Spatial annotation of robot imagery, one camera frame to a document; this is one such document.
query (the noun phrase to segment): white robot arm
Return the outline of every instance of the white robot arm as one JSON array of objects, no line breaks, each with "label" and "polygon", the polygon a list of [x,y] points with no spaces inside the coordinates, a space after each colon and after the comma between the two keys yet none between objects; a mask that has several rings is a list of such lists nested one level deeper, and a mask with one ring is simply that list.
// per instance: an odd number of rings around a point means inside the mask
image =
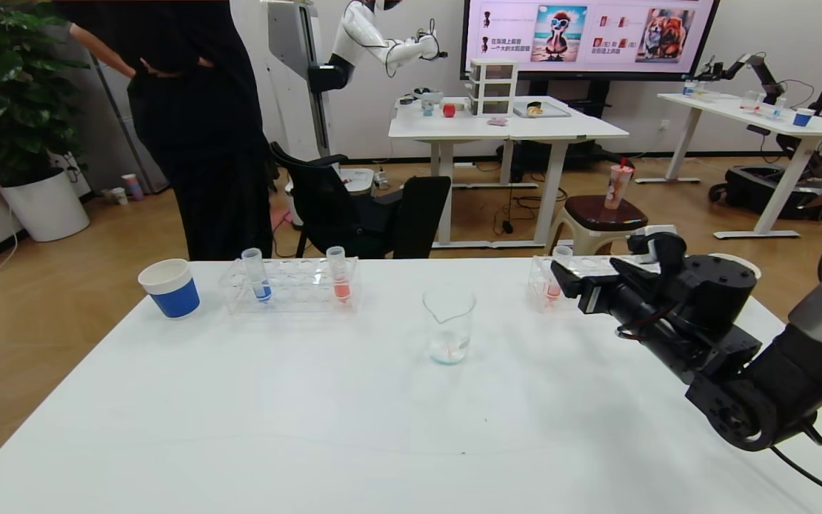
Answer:
[{"label": "white robot arm", "polygon": [[434,61],[447,56],[446,52],[440,51],[432,21],[430,31],[418,30],[413,38],[404,41],[382,36],[379,29],[376,29],[376,11],[389,10],[399,2],[401,0],[351,0],[335,36],[332,58],[326,65],[310,72],[313,91],[345,88],[351,81],[353,69],[365,52],[379,59],[390,77],[399,68],[417,59]]}]

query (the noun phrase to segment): cartoon image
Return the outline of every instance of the cartoon image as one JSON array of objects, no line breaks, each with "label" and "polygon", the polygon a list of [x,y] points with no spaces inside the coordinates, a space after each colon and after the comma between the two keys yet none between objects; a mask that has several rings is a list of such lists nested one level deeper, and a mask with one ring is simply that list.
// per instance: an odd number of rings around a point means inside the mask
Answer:
[{"label": "cartoon image", "polygon": [[680,61],[694,13],[691,9],[650,9],[636,62]]},{"label": "cartoon image", "polygon": [[579,55],[586,6],[538,6],[532,62],[574,62]]}]

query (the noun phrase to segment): black clothing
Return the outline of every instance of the black clothing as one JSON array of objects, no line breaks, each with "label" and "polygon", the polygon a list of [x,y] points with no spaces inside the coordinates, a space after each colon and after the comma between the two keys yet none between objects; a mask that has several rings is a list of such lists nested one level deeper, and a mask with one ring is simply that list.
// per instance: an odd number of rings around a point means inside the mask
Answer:
[{"label": "black clothing", "polygon": [[[271,254],[270,152],[255,76],[226,0],[55,0],[136,71],[135,131],[176,192],[189,258]],[[214,68],[199,66],[199,58]],[[158,78],[141,63],[180,75]]]}]

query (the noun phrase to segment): stool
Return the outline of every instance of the stool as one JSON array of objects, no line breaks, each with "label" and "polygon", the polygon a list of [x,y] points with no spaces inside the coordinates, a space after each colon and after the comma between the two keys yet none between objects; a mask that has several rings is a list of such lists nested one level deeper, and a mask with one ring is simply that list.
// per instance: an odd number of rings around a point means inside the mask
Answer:
[{"label": "stool", "polygon": [[620,208],[613,211],[604,208],[604,195],[573,196],[551,225],[544,253],[550,255],[557,246],[564,225],[573,231],[573,254],[594,255],[600,248],[648,224],[649,218],[628,201],[620,202]]}]

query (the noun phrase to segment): dog image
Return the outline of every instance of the dog image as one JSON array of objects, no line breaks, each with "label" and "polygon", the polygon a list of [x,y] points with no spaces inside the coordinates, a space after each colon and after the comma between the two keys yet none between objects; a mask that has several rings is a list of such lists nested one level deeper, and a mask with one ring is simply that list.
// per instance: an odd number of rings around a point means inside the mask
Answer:
[{"label": "dog image", "polygon": [[564,32],[567,32],[567,27],[570,26],[570,16],[564,11],[559,11],[554,14],[551,19],[551,36],[547,39],[547,46],[544,49],[547,51],[548,61],[563,61],[564,53],[569,48],[567,45],[567,38]]},{"label": "dog image", "polygon": [[645,59],[676,59],[684,50],[687,39],[687,27],[684,19],[664,12],[666,16],[652,16],[643,38],[646,50]]}]

